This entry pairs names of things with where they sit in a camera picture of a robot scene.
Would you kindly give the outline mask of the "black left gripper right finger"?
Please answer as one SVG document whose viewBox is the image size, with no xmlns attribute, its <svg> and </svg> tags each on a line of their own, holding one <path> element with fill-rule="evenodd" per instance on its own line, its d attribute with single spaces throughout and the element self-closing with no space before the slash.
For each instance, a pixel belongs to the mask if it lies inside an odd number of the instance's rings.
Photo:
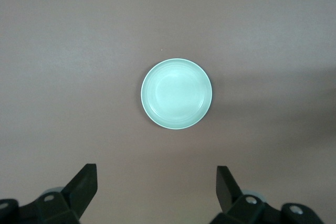
<svg viewBox="0 0 336 224">
<path fill-rule="evenodd" d="M 277 210 L 258 196 L 244 194 L 227 166 L 217 167 L 216 195 L 222 212 L 211 223 L 322 223 L 321 218 L 305 205 L 286 203 Z"/>
</svg>

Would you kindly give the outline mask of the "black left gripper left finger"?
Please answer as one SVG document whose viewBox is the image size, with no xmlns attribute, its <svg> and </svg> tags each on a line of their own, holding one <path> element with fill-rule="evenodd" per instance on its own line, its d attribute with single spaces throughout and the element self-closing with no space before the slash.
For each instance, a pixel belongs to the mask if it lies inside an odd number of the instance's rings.
<svg viewBox="0 0 336 224">
<path fill-rule="evenodd" d="M 86 164 L 65 187 L 50 189 L 27 205 L 1 199 L 1 223 L 79 223 L 97 190 L 97 165 Z"/>
</svg>

